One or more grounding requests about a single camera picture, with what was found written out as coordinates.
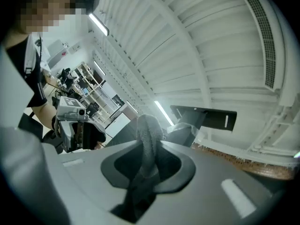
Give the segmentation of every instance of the air vent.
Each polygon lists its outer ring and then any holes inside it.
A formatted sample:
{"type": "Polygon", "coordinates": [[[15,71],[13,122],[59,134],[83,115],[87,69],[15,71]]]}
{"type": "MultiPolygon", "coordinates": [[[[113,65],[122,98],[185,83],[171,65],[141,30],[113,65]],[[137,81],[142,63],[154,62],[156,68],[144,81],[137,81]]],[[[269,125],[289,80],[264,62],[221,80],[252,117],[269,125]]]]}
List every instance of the air vent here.
{"type": "Polygon", "coordinates": [[[264,46],[264,84],[267,88],[274,90],[276,72],[276,53],[270,23],[259,0],[247,0],[258,22],[262,34],[264,46]]]}

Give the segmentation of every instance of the tube light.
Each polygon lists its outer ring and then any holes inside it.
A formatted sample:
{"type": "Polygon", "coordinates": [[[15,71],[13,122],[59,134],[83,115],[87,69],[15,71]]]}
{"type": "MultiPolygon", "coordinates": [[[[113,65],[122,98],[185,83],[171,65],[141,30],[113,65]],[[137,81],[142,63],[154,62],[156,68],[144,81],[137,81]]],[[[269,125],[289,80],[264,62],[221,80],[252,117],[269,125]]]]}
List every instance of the tube light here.
{"type": "Polygon", "coordinates": [[[101,73],[103,73],[103,75],[106,76],[105,72],[103,72],[103,70],[102,70],[101,67],[96,63],[96,61],[94,61],[94,63],[95,63],[96,66],[100,69],[101,73]]]}
{"type": "Polygon", "coordinates": [[[160,111],[163,113],[163,115],[165,116],[165,118],[168,120],[168,122],[171,124],[171,126],[174,126],[174,123],[172,122],[172,120],[169,118],[168,114],[165,112],[165,110],[163,109],[163,107],[161,106],[161,104],[158,101],[155,101],[156,106],[160,109],[160,111]]]}
{"type": "Polygon", "coordinates": [[[300,158],[300,151],[295,154],[294,158],[300,158]]]}
{"type": "Polygon", "coordinates": [[[92,13],[89,14],[90,19],[97,25],[97,27],[100,28],[100,30],[104,33],[105,36],[109,35],[109,30],[107,27],[105,27],[105,25],[98,20],[95,15],[93,15],[92,13]]]}
{"type": "Polygon", "coordinates": [[[135,110],[135,112],[138,114],[138,111],[130,104],[130,102],[126,101],[128,103],[129,106],[132,107],[133,110],[135,110]]]}

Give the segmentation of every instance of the ceiling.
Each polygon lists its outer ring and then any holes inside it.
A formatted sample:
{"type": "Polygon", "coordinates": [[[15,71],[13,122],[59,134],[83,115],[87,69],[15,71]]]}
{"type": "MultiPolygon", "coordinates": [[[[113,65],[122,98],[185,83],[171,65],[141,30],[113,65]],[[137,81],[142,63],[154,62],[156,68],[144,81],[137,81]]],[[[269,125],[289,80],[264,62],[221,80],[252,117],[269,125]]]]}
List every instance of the ceiling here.
{"type": "Polygon", "coordinates": [[[93,27],[93,58],[140,114],[153,114],[167,128],[155,100],[173,122],[170,105],[236,111],[233,132],[202,127],[201,145],[259,162],[297,164],[295,120],[260,147],[266,128],[290,108],[264,86],[262,41],[245,0],[100,0],[94,14],[110,35],[93,27]]]}

